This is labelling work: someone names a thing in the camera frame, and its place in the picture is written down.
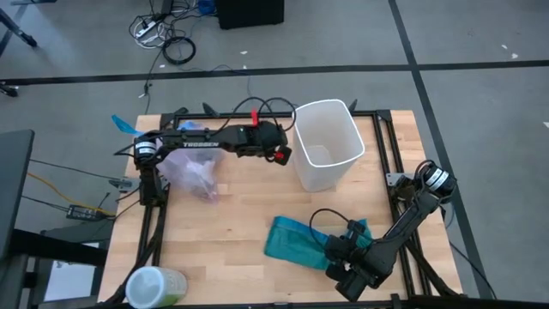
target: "teal cloth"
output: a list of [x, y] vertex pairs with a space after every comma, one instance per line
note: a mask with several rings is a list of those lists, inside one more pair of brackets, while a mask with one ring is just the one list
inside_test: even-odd
[[[368, 229], [366, 219], [359, 221], [366, 227], [365, 237], [359, 237], [357, 245], [366, 247], [371, 243], [371, 232]], [[316, 239], [321, 244], [326, 244], [328, 235], [318, 232], [313, 228]], [[289, 262], [311, 267], [317, 270], [326, 270], [330, 261], [324, 255], [323, 248], [311, 237], [309, 226], [285, 216], [277, 216], [268, 233], [265, 255], [279, 258]]]

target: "white trash can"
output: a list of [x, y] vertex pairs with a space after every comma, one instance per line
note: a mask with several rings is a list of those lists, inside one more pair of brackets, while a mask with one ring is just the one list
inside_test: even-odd
[[293, 165], [309, 192], [326, 190], [365, 152], [345, 103], [320, 100], [296, 108]]

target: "wooden tabletop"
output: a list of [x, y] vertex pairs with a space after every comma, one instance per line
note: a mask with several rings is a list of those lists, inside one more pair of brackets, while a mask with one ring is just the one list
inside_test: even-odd
[[[404, 168], [413, 173], [425, 159], [415, 118], [411, 111], [393, 111], [392, 116]], [[179, 304], [345, 301], [334, 289], [336, 282], [323, 271], [267, 257], [263, 247], [277, 215], [308, 222], [313, 211], [328, 207], [348, 218], [367, 218], [368, 228], [376, 238], [392, 225], [372, 118], [354, 120], [366, 146], [365, 155], [333, 189], [305, 192], [292, 161], [282, 167], [260, 158], [238, 159], [233, 154], [225, 154], [216, 167], [220, 193], [217, 204], [205, 203], [171, 188], [160, 266], [187, 276], [189, 291]], [[155, 130], [159, 121], [160, 115], [140, 116], [136, 128]], [[197, 120], [209, 128], [219, 127], [223, 121]], [[249, 122], [232, 120], [232, 124]], [[279, 122], [288, 126], [289, 119]], [[292, 146], [293, 134], [288, 133]], [[384, 127], [383, 135], [388, 156], [392, 157]], [[394, 171], [394, 162], [390, 163]], [[138, 177], [132, 160], [128, 162], [126, 176]], [[136, 199], [137, 195], [123, 200], [118, 213]], [[112, 295], [136, 260], [143, 213], [142, 206], [135, 206], [114, 225], [100, 300]], [[315, 227], [325, 233], [345, 231], [344, 221], [330, 213], [320, 213], [315, 218]], [[426, 259], [451, 288], [461, 292], [439, 210], [423, 222], [419, 236]], [[415, 265], [413, 274], [417, 279]], [[419, 280], [414, 284], [420, 291]], [[388, 300], [392, 293], [406, 298], [400, 262], [380, 288], [367, 288], [360, 300]]]

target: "white label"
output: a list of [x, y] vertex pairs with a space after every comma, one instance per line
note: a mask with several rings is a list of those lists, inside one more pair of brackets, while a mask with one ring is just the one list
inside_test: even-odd
[[437, 182], [430, 186], [429, 188], [433, 191], [435, 191], [436, 189], [438, 189], [439, 186], [441, 186], [443, 184], [444, 181], [446, 181], [446, 179], [448, 178], [448, 172], [444, 172], [442, 176], [440, 176], [440, 178], [437, 180]]
[[431, 177], [425, 182], [425, 184], [432, 185], [441, 173], [443, 173], [443, 171], [440, 168], [437, 168], [437, 170], [431, 175]]
[[205, 148], [205, 147], [218, 147], [220, 144], [218, 142], [184, 142], [184, 147], [197, 147], [197, 148]]
[[150, 148], [141, 148], [139, 149], [139, 154], [155, 154], [156, 150]]
[[156, 145], [154, 145], [153, 142], [139, 142], [136, 144], [136, 148], [143, 148], [143, 147], [156, 148]]

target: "black box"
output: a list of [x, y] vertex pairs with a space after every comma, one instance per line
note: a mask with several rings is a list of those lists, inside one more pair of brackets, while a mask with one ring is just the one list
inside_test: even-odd
[[215, 0], [221, 29], [275, 25], [284, 21], [284, 0]]

